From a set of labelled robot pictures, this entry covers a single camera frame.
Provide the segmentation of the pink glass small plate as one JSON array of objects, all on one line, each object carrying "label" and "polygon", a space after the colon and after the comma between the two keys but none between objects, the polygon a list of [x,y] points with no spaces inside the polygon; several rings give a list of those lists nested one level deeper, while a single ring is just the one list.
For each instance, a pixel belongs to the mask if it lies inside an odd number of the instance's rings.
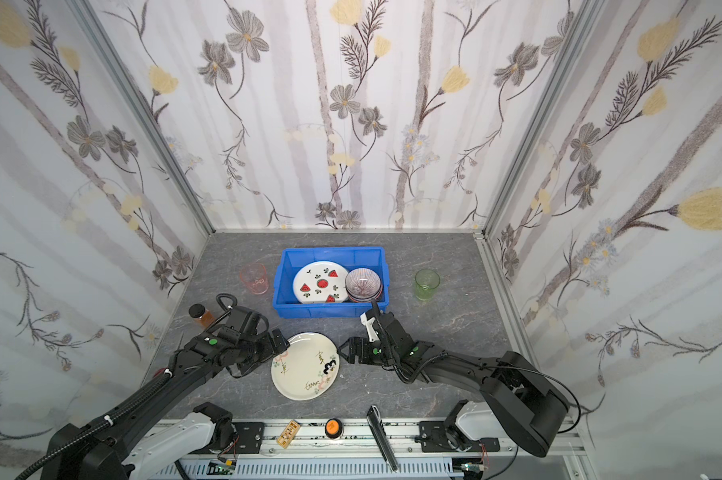
[{"label": "pink glass small plate", "polygon": [[381,277],[369,268],[350,271],[345,278],[345,287],[349,299],[357,303],[377,300],[384,290]]}]

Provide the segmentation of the watermelon pattern plate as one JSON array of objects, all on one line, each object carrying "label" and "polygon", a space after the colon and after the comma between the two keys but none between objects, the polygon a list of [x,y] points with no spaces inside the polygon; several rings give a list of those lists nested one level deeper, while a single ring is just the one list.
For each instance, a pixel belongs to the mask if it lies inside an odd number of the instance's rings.
[{"label": "watermelon pattern plate", "polygon": [[331,261],[312,262],[298,271],[293,291],[302,304],[343,303],[349,298],[348,270]]}]

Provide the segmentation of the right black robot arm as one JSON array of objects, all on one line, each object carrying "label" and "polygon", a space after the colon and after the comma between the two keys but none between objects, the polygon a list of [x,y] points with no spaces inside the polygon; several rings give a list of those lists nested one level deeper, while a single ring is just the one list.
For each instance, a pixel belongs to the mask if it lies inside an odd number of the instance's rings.
[{"label": "right black robot arm", "polygon": [[339,348],[351,364],[393,371],[405,384],[441,383],[483,398],[508,437],[527,453],[548,455],[571,404],[563,385],[537,370],[525,357],[508,351],[500,357],[476,357],[414,339],[391,312],[374,306],[362,315],[364,337],[351,337]]}]

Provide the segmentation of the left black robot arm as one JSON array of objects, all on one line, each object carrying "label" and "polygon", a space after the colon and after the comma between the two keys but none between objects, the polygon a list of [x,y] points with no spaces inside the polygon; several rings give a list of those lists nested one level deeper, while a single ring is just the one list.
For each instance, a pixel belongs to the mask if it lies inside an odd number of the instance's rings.
[{"label": "left black robot arm", "polygon": [[127,458],[139,441],[194,390],[223,370],[242,377],[284,353],[289,342],[278,330],[258,326],[268,320],[256,311],[231,307],[218,323],[176,350],[163,372],[134,394],[83,427],[58,430],[46,454],[22,471],[28,479],[135,479]]}]

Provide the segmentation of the cream bird pattern plate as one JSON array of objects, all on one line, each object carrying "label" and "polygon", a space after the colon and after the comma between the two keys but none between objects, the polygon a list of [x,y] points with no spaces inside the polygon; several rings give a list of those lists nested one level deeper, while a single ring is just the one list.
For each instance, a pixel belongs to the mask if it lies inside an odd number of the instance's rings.
[{"label": "cream bird pattern plate", "polygon": [[271,363],[271,379],[280,394],[308,401],[325,393],[339,376],[341,359],[334,342],[305,332],[289,339],[289,348]]}]

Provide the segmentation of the brown spice jar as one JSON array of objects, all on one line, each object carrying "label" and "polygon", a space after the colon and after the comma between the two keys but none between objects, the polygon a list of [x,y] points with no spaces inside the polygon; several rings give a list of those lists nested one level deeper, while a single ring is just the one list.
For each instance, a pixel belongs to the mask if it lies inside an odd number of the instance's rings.
[{"label": "brown spice jar", "polygon": [[208,329],[215,322],[214,314],[200,303],[191,305],[188,309],[188,314],[204,329]]}]

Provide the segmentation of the pink glass cup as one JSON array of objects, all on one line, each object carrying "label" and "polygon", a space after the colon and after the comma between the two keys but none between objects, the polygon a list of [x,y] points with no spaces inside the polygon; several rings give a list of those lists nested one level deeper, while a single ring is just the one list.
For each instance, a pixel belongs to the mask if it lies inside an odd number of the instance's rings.
[{"label": "pink glass cup", "polygon": [[245,288],[253,295],[264,295],[270,288],[267,269],[260,263],[250,263],[241,267],[239,278]]}]

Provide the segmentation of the green glass cup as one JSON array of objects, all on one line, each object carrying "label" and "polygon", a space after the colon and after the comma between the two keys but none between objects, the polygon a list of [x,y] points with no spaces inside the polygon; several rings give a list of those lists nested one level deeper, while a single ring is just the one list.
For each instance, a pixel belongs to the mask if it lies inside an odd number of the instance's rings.
[{"label": "green glass cup", "polygon": [[421,269],[415,274],[414,292],[415,296],[421,301],[432,299],[440,285],[441,277],[433,269]]}]

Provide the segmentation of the orange round button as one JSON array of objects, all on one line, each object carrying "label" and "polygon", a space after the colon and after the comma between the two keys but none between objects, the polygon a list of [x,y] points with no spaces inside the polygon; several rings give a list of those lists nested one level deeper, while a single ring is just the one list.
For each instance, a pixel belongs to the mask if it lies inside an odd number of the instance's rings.
[{"label": "orange round button", "polygon": [[339,439],[343,431],[344,425],[340,419],[331,418],[325,424],[325,436],[331,440]]}]

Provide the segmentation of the small wooden tag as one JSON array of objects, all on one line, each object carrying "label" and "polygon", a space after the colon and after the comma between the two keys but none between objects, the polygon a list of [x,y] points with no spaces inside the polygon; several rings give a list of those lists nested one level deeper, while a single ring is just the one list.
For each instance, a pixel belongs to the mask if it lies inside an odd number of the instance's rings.
[{"label": "small wooden tag", "polygon": [[301,427],[302,425],[298,421],[291,420],[276,439],[277,444],[281,448],[287,449],[296,438]]}]

